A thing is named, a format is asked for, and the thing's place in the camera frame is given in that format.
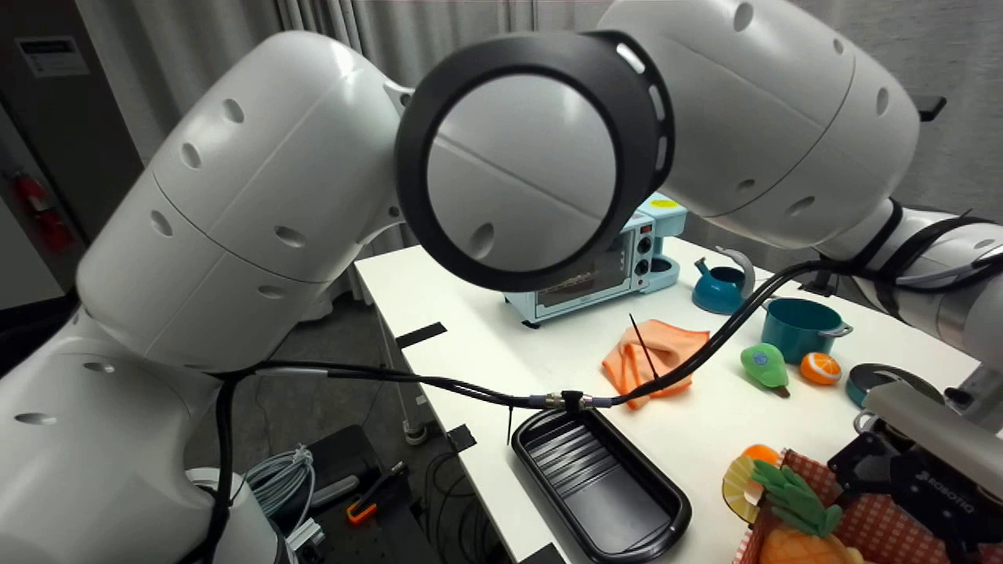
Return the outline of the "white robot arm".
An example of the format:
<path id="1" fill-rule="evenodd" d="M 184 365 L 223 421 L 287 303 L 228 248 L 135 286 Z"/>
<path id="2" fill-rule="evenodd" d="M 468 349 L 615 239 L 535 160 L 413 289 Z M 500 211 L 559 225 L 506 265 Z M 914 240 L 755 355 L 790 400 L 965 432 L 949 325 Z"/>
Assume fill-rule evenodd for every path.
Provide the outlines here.
<path id="1" fill-rule="evenodd" d="M 0 564 L 282 564 L 259 505 L 181 450 L 387 225 L 524 291 L 668 194 L 994 363 L 998 233 L 895 204 L 914 145 L 902 84 L 790 0 L 610 0 L 589 30 L 482 42 L 413 87 L 273 33 L 170 132 L 87 244 L 70 324 L 3 375 Z"/>

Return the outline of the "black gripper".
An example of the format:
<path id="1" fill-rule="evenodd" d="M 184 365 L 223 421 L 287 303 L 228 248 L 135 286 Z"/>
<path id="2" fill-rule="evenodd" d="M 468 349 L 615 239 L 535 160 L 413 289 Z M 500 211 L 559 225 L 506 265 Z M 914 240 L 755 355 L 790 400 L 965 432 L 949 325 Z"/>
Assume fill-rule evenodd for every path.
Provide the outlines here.
<path id="1" fill-rule="evenodd" d="M 835 536 L 862 555 L 1003 550 L 1003 505 L 907 439 L 862 432 L 828 470 Z"/>

